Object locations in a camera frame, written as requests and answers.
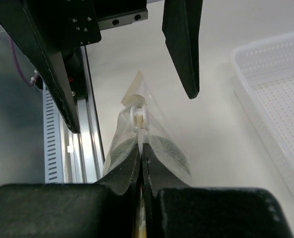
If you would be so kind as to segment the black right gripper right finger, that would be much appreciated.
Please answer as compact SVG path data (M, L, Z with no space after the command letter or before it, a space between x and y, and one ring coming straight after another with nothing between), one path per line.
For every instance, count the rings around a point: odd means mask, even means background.
M255 187L190 187L144 144L142 178L149 238L291 238L282 208Z

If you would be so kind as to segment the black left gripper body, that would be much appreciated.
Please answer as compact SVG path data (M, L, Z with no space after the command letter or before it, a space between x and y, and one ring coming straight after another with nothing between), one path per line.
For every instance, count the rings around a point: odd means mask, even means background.
M27 0L25 7L54 50L97 43L102 30L147 19L145 0Z

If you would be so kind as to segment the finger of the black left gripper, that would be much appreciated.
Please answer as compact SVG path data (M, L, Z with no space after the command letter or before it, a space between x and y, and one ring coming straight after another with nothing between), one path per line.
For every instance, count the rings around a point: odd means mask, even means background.
M162 31L182 86L194 99L200 92L199 31L201 0L165 0Z
M62 53L49 28L45 0L0 0L0 24L41 75L68 129L79 133L79 119Z

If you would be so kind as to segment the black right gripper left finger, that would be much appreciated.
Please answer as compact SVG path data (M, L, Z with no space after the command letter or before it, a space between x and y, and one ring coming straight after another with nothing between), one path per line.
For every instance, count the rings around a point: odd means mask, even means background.
M134 148L95 183L0 186L0 238L130 238L139 172Z

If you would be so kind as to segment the green netted fake melon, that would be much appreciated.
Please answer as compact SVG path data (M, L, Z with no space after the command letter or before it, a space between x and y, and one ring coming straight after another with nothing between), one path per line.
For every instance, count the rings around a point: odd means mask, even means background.
M120 144L116 144L114 140L105 158L103 175L108 174L123 162L137 142L137 137L126 139ZM189 159L172 140L161 136L152 136L150 145L153 154L167 169L183 182L191 182Z

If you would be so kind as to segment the clear zip top bag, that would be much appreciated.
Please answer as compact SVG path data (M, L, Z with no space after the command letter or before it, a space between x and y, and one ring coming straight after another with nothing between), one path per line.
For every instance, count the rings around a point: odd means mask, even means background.
M120 144L126 139L137 137L136 145L141 153L143 144L151 144L152 136L161 136L172 140L186 154L141 72L137 73L121 103L123 109L118 114L112 143L115 140L116 144Z

